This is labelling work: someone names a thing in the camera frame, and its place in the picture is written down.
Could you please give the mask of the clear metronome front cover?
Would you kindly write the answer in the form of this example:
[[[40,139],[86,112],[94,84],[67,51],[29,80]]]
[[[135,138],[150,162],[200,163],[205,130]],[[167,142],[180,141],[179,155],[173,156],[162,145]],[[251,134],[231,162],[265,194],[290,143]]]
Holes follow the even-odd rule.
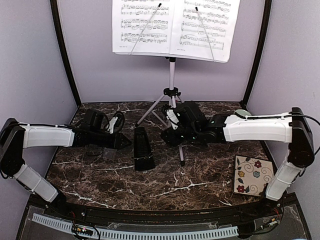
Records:
[[[107,160],[114,160],[116,157],[117,150],[112,148],[104,147],[102,149],[101,157]]]

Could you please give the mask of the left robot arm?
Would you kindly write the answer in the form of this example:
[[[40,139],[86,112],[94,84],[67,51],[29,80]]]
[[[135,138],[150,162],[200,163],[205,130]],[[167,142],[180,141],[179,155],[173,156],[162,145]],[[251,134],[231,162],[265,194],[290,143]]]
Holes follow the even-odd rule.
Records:
[[[103,112],[88,109],[76,125],[50,125],[18,122],[9,118],[0,131],[0,174],[12,178],[51,204],[60,218],[71,213],[66,196],[37,171],[26,164],[23,150],[35,147],[78,148],[95,145],[121,150],[132,142],[121,130],[125,116],[117,111],[111,119]]]

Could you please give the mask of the sheet music page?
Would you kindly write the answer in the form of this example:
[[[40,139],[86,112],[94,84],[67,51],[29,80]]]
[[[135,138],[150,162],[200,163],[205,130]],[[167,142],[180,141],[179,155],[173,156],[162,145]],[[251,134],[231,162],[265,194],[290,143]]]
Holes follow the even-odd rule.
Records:
[[[180,58],[227,63],[239,0],[175,0],[170,53]]]
[[[112,52],[161,56],[170,52],[173,0],[114,0]]]

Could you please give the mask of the white music stand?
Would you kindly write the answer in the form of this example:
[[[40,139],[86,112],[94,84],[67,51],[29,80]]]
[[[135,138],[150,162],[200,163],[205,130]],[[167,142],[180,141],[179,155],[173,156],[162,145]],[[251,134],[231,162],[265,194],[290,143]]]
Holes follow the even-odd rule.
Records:
[[[163,94],[155,101],[155,103],[148,109],[148,111],[145,113],[147,116],[154,108],[155,106],[165,97],[168,96],[170,98],[170,103],[175,105],[176,100],[179,99],[179,90],[175,87],[175,68],[176,68],[176,60],[178,57],[176,55],[171,54],[171,51],[169,49],[169,53],[165,55],[151,55],[151,56],[158,56],[158,57],[166,57],[169,60],[169,87],[164,89]]]

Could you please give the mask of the black metronome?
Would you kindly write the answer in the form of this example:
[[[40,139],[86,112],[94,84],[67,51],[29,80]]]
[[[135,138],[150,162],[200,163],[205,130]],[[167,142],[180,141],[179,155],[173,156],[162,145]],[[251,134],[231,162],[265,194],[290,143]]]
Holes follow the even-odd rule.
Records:
[[[133,159],[136,171],[148,171],[156,167],[153,150],[144,127],[134,129]]]

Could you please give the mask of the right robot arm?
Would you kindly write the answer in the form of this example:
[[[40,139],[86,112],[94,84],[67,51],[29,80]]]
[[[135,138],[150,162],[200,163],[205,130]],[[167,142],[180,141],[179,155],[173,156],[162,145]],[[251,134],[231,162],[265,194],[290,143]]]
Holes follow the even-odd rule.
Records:
[[[267,184],[264,199],[255,205],[255,213],[266,217],[294,179],[309,167],[320,151],[314,148],[313,133],[299,107],[274,115],[251,115],[244,109],[233,114],[218,114],[206,118],[199,106],[184,102],[176,107],[161,109],[171,126],[160,137],[169,147],[184,142],[222,144],[237,141],[274,141],[288,144],[285,160]]]

